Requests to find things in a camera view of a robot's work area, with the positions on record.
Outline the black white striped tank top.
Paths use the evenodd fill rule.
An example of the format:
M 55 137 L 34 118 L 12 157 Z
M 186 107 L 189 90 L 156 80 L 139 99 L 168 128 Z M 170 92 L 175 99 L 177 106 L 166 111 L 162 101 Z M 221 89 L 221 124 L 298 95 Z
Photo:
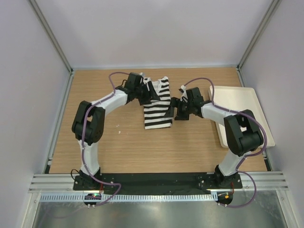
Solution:
M 152 81 L 150 77 L 144 78 L 144 84 Z M 160 101 L 152 101 L 151 104 L 143 106 L 144 129 L 161 129 L 170 128 L 172 126 L 173 118 L 164 118 L 163 116 L 168 110 L 171 101 L 170 83 L 167 76 L 161 79 L 152 81 L 152 85 L 160 97 Z

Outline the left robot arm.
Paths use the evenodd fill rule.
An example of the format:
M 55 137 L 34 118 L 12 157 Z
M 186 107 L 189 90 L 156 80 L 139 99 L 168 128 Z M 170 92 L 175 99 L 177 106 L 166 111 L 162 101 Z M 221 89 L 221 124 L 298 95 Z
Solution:
M 131 72 L 121 85 L 114 86 L 112 76 L 122 73 L 114 72 L 109 75 L 113 87 L 110 94 L 93 102 L 82 101 L 79 104 L 72 132 L 81 149 L 82 164 L 74 178 L 74 190 L 97 190 L 102 184 L 105 185 L 98 162 L 98 142 L 104 133 L 106 116 L 134 99 L 138 99 L 140 105 L 160 100 L 152 82 L 145 81 L 141 74 Z

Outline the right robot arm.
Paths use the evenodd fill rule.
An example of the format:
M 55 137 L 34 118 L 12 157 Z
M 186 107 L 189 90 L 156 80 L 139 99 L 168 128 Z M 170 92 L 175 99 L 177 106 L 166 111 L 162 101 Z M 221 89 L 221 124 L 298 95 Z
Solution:
M 165 117 L 186 121 L 191 114 L 224 126 L 228 152 L 215 167 L 213 181 L 219 188 L 231 187 L 244 160 L 266 145 L 265 130 L 251 110 L 234 111 L 217 105 L 213 99 L 204 100 L 198 87 L 183 90 L 181 98 L 171 98 Z

